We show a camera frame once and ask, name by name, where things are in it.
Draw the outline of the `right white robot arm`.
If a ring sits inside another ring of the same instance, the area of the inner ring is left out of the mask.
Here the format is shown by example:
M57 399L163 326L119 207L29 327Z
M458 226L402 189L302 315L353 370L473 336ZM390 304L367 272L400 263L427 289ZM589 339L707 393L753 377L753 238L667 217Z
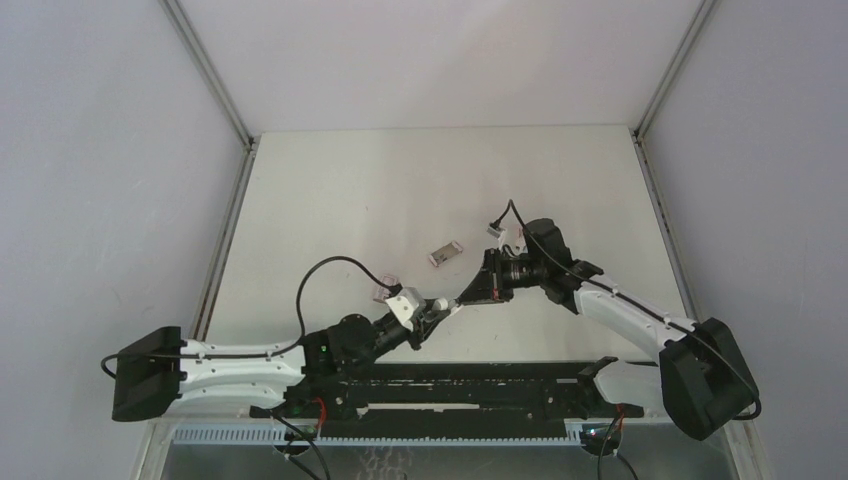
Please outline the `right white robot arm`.
M621 289L604 271L572 257L549 218L522 228L527 250L488 249L459 295L462 306L506 303L517 289L540 288L552 303L594 320L649 356L648 365L604 357L578 376L578 402L592 416L615 405L664 415L695 440L762 412L753 375L730 328L663 311Z

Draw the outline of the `pink stapler top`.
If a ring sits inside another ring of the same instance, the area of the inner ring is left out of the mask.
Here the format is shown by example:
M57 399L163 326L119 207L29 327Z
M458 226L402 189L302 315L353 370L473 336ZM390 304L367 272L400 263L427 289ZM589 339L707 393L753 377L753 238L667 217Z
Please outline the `pink stapler top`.
M451 316L457 313L462 305L456 299L444 297L429 299L427 301L427 312L432 315Z

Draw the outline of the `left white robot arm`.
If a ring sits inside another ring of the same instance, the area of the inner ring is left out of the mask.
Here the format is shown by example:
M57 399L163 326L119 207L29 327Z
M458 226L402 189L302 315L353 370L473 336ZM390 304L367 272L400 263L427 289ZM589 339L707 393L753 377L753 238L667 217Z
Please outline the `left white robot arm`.
M293 349L225 346L161 327L116 355L111 418L139 422L242 407L305 414L322 390L368 370L407 343L417 349L451 314L451 302L400 306L376 321L351 314L312 332Z

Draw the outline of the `red white staple box sleeve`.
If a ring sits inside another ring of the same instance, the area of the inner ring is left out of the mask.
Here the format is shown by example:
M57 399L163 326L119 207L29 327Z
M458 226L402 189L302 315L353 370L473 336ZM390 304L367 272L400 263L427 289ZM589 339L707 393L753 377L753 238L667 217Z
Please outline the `red white staple box sleeve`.
M400 278L392 274L382 274L378 277L378 284L373 293L372 300L376 303L384 303L388 298L394 296L398 291Z

